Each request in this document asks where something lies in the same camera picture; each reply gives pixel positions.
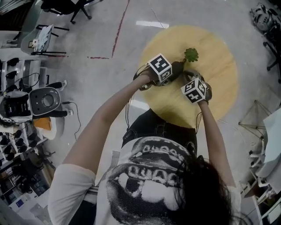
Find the gray floor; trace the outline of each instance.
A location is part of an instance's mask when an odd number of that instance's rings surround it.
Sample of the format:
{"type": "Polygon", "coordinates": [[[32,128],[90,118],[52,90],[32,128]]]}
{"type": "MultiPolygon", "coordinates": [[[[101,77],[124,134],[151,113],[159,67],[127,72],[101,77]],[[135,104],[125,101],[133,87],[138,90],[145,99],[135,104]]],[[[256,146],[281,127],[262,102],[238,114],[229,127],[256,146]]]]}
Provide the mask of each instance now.
{"type": "MultiPolygon", "coordinates": [[[[239,127],[238,122],[255,99],[273,110],[281,97],[277,68],[270,72],[266,70],[267,64],[273,60],[272,55],[263,47],[261,34],[251,24],[249,10],[257,3],[258,0],[151,0],[151,3],[149,0],[129,0],[129,3],[128,0],[104,0],[86,7],[93,17],[92,20],[87,20],[80,12],[75,19],[75,25],[69,22],[71,15],[56,16],[43,12],[40,17],[41,24],[70,28],[69,32],[59,32],[60,36],[55,38],[54,46],[56,50],[66,51],[67,57],[47,60],[51,81],[67,79],[68,86],[62,92],[62,98],[78,104],[81,132],[94,112],[132,80],[143,48],[162,30],[158,27],[136,25],[136,21],[157,21],[151,7],[159,20],[169,26],[189,24],[214,32],[228,45],[239,72],[240,87],[236,103],[221,118],[229,124],[218,121],[233,176],[238,183],[249,168],[248,151],[259,143],[258,138],[239,127]],[[112,57],[112,48],[127,4],[112,57]]],[[[134,99],[144,101],[139,92],[134,99]]],[[[130,122],[143,112],[144,110],[131,106],[130,122]]],[[[47,143],[51,151],[56,151],[52,157],[55,165],[61,164],[69,152],[78,126],[76,114],[67,117],[63,135],[47,143]]],[[[110,129],[98,177],[109,166],[112,150],[120,149],[125,131],[123,111],[110,129]]],[[[208,158],[203,128],[198,132],[198,152],[208,158]]]]}

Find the succulent plant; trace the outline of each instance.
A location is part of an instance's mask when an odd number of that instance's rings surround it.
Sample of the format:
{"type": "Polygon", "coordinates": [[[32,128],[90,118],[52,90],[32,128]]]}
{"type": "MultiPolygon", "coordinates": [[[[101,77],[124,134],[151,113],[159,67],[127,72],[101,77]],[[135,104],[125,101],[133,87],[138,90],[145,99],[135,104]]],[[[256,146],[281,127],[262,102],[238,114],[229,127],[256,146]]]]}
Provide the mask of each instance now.
{"type": "Polygon", "coordinates": [[[195,48],[188,48],[184,52],[185,59],[189,62],[198,61],[198,52],[195,48]]]}

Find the yellow tabletop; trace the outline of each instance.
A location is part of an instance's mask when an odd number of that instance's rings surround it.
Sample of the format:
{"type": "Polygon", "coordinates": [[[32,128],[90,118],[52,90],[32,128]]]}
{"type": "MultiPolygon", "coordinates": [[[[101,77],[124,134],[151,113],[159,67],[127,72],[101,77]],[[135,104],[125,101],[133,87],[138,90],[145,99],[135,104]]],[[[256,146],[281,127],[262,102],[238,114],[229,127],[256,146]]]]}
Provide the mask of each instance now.
{"type": "MultiPolygon", "coordinates": [[[[189,25],[164,29],[145,47],[139,66],[159,53],[170,63],[182,61],[187,48],[196,48],[199,58],[198,62],[186,62],[184,69],[197,70],[211,85],[213,98],[209,101],[209,107],[218,120],[236,100],[238,76],[233,55],[214,33],[189,25]]],[[[150,108],[165,121],[181,127],[195,128],[200,108],[197,103],[191,104],[181,93],[182,86],[184,83],[180,76],[167,86],[152,86],[143,91],[144,98],[150,108]]]]}

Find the white cable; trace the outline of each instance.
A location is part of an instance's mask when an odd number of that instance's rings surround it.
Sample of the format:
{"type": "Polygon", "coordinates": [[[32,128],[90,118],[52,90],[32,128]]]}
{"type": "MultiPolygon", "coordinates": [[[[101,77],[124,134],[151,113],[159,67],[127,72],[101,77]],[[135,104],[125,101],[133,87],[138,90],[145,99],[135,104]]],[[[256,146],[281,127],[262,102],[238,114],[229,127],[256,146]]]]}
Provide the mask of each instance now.
{"type": "Polygon", "coordinates": [[[149,6],[150,6],[150,9],[152,10],[152,12],[154,13],[154,15],[155,15],[155,17],[156,17],[156,19],[158,20],[158,22],[161,24],[161,26],[162,26],[162,28],[164,28],[163,27],[163,25],[162,25],[162,23],[160,22],[160,20],[158,19],[158,17],[157,17],[157,15],[156,15],[156,13],[153,11],[153,9],[152,9],[152,6],[151,6],[151,0],[149,0],[149,6]]]}
{"type": "Polygon", "coordinates": [[[232,127],[233,129],[235,129],[236,131],[238,131],[239,134],[241,135],[241,138],[243,139],[243,142],[244,142],[245,146],[247,146],[247,145],[246,145],[246,141],[245,141],[245,139],[244,139],[242,133],[241,133],[237,128],[235,128],[234,126],[232,126],[231,124],[229,124],[229,123],[227,123],[227,122],[225,122],[225,121],[222,121],[222,120],[218,120],[218,121],[220,121],[220,122],[222,122],[222,123],[225,123],[225,124],[231,126],[231,127],[232,127]]]}

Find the graphic print t-shirt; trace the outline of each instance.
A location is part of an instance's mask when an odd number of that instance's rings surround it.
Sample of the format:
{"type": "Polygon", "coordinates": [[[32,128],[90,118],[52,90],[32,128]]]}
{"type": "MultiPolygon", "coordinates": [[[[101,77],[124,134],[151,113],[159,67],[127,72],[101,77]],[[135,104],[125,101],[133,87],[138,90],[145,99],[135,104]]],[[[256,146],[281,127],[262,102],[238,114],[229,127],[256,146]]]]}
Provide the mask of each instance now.
{"type": "MultiPolygon", "coordinates": [[[[53,225],[68,225],[79,214],[83,202],[91,202],[96,225],[174,224],[179,209],[176,196],[182,183],[178,177],[189,152],[174,141],[144,137],[128,142],[118,164],[109,170],[94,196],[95,174],[63,164],[50,188],[49,214],[53,225]]],[[[233,208],[239,211],[240,193],[229,187],[233,208]]]]}

